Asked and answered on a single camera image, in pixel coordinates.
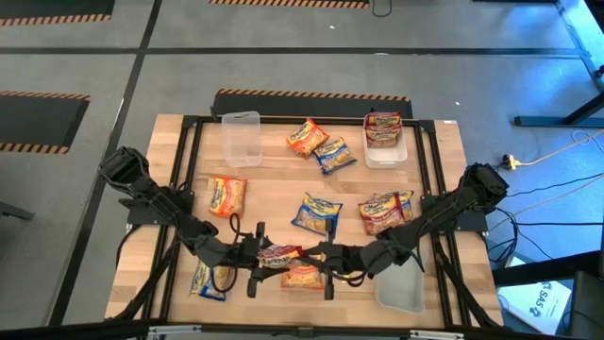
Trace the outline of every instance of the black table leg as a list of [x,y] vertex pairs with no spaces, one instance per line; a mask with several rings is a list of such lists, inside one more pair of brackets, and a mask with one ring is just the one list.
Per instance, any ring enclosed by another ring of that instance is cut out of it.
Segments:
[[589,118],[604,108],[604,93],[566,117],[518,116],[513,122],[519,127],[541,128],[604,128],[604,118]]
[[598,276],[600,250],[539,263],[527,263],[493,271],[495,286],[530,284],[568,279],[578,270]]
[[0,202],[0,215],[17,217],[25,221],[31,221],[31,219],[34,218],[33,212],[13,207],[4,202]]

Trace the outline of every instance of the orange noodle package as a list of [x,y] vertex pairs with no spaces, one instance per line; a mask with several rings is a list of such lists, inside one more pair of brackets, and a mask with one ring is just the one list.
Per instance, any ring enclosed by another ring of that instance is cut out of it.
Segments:
[[329,135],[318,127],[312,119],[306,122],[296,132],[286,138],[287,144],[298,154],[308,158],[315,148],[323,144]]
[[[321,255],[311,255],[311,257],[317,260],[322,258]],[[323,289],[325,283],[317,267],[301,261],[294,261],[290,266],[290,271],[281,274],[281,287]]]
[[405,224],[398,193],[361,203],[359,212],[365,230],[370,235],[376,235],[389,227]]
[[210,213],[221,217],[230,217],[234,213],[243,216],[246,183],[247,179],[216,176]]

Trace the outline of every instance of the gray floor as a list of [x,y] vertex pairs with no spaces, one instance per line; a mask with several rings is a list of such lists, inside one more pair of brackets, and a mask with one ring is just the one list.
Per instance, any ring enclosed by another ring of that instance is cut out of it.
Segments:
[[[48,31],[31,26],[2,28],[0,47],[138,46],[151,4],[149,0],[119,0],[114,18],[107,23],[55,25]],[[378,1],[378,11],[384,9],[382,5]],[[597,37],[595,34],[590,39],[597,41]],[[574,47],[550,5],[470,0],[395,1],[394,13],[385,19],[374,18],[369,10],[362,9],[164,1],[151,44]],[[31,223],[0,219],[0,329],[44,322],[132,61],[131,56],[0,56],[0,90],[92,96],[67,156],[0,153],[0,200],[37,213]],[[120,145],[144,152],[157,114],[208,114],[220,88],[406,95],[411,98],[416,118],[458,120],[468,162],[490,163],[496,163],[504,153],[531,161],[571,143],[572,129],[519,128],[511,120],[519,114],[562,116],[597,94],[582,61],[573,57],[148,56]],[[604,145],[604,138],[599,140]],[[502,172],[502,176],[514,192],[589,176],[603,167],[604,154],[589,143],[538,165]],[[573,187],[577,185],[507,198],[501,207],[515,212]],[[601,221],[602,192],[604,181],[596,182],[579,193],[525,212],[518,219]],[[66,315],[68,323],[103,318],[113,280],[115,248],[124,235],[126,220],[126,210],[117,203],[119,197],[112,190],[106,190],[103,196]],[[492,213],[490,225],[501,218]],[[523,232],[554,257],[599,246],[600,228],[595,227],[525,227]],[[500,242],[511,234],[506,224],[494,231],[490,240]],[[568,242],[571,236],[576,240],[573,243]],[[545,258],[526,240],[520,241],[517,252],[533,260]]]
[[138,47],[153,0],[118,0],[111,20],[0,28],[0,47]]
[[0,200],[36,214],[28,223],[0,219],[0,328],[44,322],[133,60],[0,56],[2,89],[92,98],[66,155],[0,152]]

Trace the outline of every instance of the ramen noodle bag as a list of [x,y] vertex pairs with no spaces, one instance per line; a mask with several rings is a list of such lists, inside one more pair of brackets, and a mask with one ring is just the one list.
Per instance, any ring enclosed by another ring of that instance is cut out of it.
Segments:
[[286,138],[287,144],[298,154],[308,158],[310,153],[323,144],[329,135],[318,127],[312,119],[306,122],[296,132]]
[[[311,257],[321,260],[321,255],[311,255]],[[319,269],[300,261],[294,261],[290,271],[281,274],[281,287],[283,288],[313,288],[323,289],[325,283]]]
[[259,251],[258,260],[262,266],[277,269],[289,266],[294,258],[300,255],[302,255],[301,246],[270,245]]
[[342,137],[317,147],[317,149],[314,150],[314,156],[316,157],[319,166],[321,166],[323,175],[329,175],[332,172],[357,161],[352,157],[350,149],[346,146],[344,138]]
[[327,235],[327,221],[331,220],[333,232],[338,225],[338,214],[342,203],[331,203],[321,198],[313,198],[308,193],[304,194],[302,206],[292,224]]
[[400,124],[399,112],[370,112],[367,113],[367,125],[393,127]]
[[211,298],[218,301],[225,301],[227,296],[225,293],[216,291],[211,284],[211,275],[216,280],[216,287],[224,289],[227,287],[227,282],[230,280],[231,268],[224,266],[216,266],[210,268],[205,263],[199,261],[197,270],[191,281],[191,293],[204,298]]
[[365,126],[367,147],[392,147],[396,145],[402,125],[392,127]]
[[236,213],[243,217],[245,184],[247,179],[217,176],[214,178],[214,191],[211,195],[210,213],[221,217],[230,217]]
[[[390,196],[394,193],[388,194],[374,194],[374,199],[380,199],[381,197]],[[413,211],[411,210],[411,197],[413,196],[413,190],[405,190],[398,192],[398,199],[401,204],[401,211],[403,212],[403,217],[405,218],[405,222],[411,222],[413,219]]]
[[398,193],[360,203],[359,212],[370,235],[405,224]]

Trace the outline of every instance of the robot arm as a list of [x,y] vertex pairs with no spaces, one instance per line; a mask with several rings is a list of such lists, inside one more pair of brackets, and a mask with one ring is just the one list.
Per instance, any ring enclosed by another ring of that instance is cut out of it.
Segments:
[[[256,295],[258,282],[287,271],[260,267],[258,253],[272,243],[264,235],[264,223],[259,222],[255,234],[240,233],[241,242],[224,244],[216,238],[218,229],[208,221],[201,221],[185,213],[177,196],[166,187],[159,187],[148,173],[148,161],[133,148],[121,147],[99,167],[100,175],[112,188],[146,202],[149,209],[170,221],[177,229],[178,241],[204,264],[213,267],[225,265],[252,271],[247,294]],[[360,271],[370,279],[391,264],[402,265],[411,256],[410,249],[417,247],[421,236],[434,230],[451,228],[451,221],[466,210],[487,213],[506,196],[508,184],[488,164],[468,166],[458,188],[439,197],[429,210],[409,224],[388,228],[367,246],[333,244],[333,235],[326,242],[306,249],[300,260],[317,266],[331,275],[346,275]],[[308,255],[323,253],[324,262]],[[326,298],[333,298],[326,290]]]

